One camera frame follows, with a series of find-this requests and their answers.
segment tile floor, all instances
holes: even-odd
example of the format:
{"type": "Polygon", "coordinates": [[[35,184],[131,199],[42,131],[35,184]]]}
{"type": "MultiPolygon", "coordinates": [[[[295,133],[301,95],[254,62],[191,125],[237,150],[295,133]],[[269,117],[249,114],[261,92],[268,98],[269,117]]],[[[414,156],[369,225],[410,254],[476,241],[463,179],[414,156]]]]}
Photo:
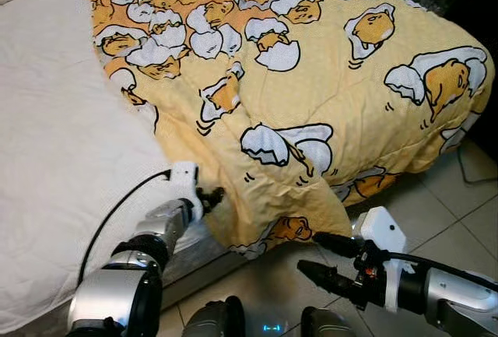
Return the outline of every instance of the tile floor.
{"type": "MultiPolygon", "coordinates": [[[[496,176],[496,163],[470,141],[462,146],[462,162],[469,180],[496,176]]],[[[390,189],[352,207],[350,214],[376,205],[389,209],[414,255],[498,279],[498,185],[495,181],[466,184],[456,153],[442,156],[424,174],[406,175],[390,189]]],[[[298,272],[299,259],[338,265],[342,274],[354,274],[349,260],[320,247],[283,245],[166,310],[158,335],[181,336],[184,323],[197,309],[231,294],[244,304],[248,337],[299,337],[300,313],[310,305],[339,312],[359,337],[446,335],[407,311],[393,315],[374,305],[357,311],[298,272]],[[264,325],[280,325],[281,332],[263,332],[264,325]]]]}

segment power cord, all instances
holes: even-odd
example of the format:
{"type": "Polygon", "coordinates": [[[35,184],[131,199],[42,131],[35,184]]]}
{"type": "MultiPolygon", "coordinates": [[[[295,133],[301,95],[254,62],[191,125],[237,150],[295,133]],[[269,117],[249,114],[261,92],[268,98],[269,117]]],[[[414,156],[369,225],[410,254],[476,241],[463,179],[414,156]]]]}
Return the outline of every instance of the power cord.
{"type": "Polygon", "coordinates": [[[161,172],[158,172],[157,174],[151,175],[147,177],[145,180],[141,181],[138,183],[136,186],[134,186],[133,189],[131,189],[126,195],[123,196],[122,199],[119,200],[119,202],[114,205],[114,207],[109,211],[109,213],[106,215],[106,217],[100,222],[99,227],[96,229],[95,234],[92,237],[92,240],[90,241],[88,248],[86,249],[85,256],[83,257],[82,263],[79,267],[79,274],[78,274],[78,285],[79,286],[82,281],[83,277],[85,275],[85,267],[86,263],[88,262],[88,258],[90,256],[90,252],[92,251],[93,245],[95,244],[96,239],[99,237],[100,232],[102,231],[103,227],[106,225],[107,221],[113,216],[113,214],[121,207],[121,205],[133,194],[135,193],[138,189],[140,189],[142,186],[147,184],[149,181],[155,179],[156,177],[159,176],[165,176],[168,180],[170,178],[170,173],[171,170],[164,170],[161,172]]]}
{"type": "Polygon", "coordinates": [[[464,182],[466,184],[475,185],[475,184],[486,183],[488,181],[498,180],[498,177],[488,177],[488,178],[480,179],[480,180],[469,180],[467,178],[467,174],[465,173],[465,167],[464,167],[463,161],[461,160],[461,146],[459,146],[457,148],[457,158],[458,158],[458,163],[460,164],[461,175],[464,178],[464,182]]]}

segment yellow comforter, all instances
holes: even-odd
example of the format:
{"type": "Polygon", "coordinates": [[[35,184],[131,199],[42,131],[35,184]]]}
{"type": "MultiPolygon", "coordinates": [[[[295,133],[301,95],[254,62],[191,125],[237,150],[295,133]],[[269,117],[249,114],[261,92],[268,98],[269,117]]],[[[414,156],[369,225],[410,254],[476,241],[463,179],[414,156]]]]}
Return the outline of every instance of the yellow comforter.
{"type": "Polygon", "coordinates": [[[457,145],[489,97],[489,54],[411,0],[91,0],[112,82],[172,160],[226,198],[215,237],[254,257],[457,145]]]}

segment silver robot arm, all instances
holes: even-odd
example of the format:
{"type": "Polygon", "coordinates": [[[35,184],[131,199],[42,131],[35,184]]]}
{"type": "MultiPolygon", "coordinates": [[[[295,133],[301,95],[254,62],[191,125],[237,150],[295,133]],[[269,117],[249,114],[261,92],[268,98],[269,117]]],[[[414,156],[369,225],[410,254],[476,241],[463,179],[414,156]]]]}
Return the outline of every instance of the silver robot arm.
{"type": "Polygon", "coordinates": [[[147,213],[132,238],[121,242],[107,264],[87,276],[76,290],[67,336],[156,335],[164,267],[188,224],[202,217],[196,177],[194,163],[173,165],[167,181],[170,200],[147,213]]]}
{"type": "Polygon", "coordinates": [[[354,280],[339,275],[337,268],[309,261],[300,261],[298,269],[328,292],[350,299],[360,310],[369,302],[393,313],[404,308],[425,315],[429,324],[453,337],[498,336],[498,283],[402,254],[405,235],[384,208],[362,214],[353,235],[349,239],[316,233],[314,240],[339,255],[355,258],[358,275],[354,280]]]}

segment white sheet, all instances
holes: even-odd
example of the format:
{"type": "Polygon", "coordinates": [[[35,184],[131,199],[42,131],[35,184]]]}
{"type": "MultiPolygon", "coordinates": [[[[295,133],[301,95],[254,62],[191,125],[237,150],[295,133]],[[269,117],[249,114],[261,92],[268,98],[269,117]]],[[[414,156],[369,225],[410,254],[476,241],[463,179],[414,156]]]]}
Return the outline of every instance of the white sheet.
{"type": "MultiPolygon", "coordinates": [[[[90,22],[88,0],[0,6],[0,334],[67,300],[102,218],[167,168],[146,124],[105,86],[90,22]]],[[[162,184],[144,187],[111,219],[89,270],[163,202],[162,184]]],[[[202,225],[179,246],[200,233],[202,225]]]]}

